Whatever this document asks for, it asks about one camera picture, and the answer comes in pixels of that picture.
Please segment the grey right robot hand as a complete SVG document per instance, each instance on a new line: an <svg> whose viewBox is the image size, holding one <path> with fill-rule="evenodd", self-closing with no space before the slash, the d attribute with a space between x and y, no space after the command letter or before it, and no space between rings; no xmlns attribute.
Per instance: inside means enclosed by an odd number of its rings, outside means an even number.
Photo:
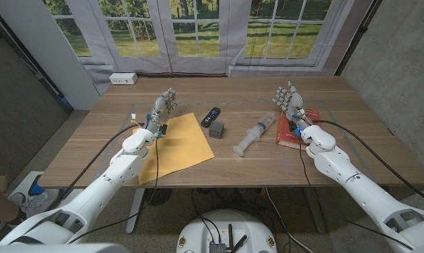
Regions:
<svg viewBox="0 0 424 253"><path fill-rule="evenodd" d="M286 118L300 129L306 129L313 124L306 114L301 95L290 80L287 88L277 88L272 101L285 113Z"/></svg>

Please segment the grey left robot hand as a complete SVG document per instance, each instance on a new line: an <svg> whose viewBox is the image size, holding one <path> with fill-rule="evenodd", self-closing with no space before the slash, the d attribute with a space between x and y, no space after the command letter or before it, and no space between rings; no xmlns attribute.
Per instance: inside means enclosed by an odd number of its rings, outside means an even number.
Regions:
<svg viewBox="0 0 424 253"><path fill-rule="evenodd" d="M173 88L169 88L155 100L153 109L145 124L145 129L156 134L159 128L167 122L176 106L176 91Z"/></svg>

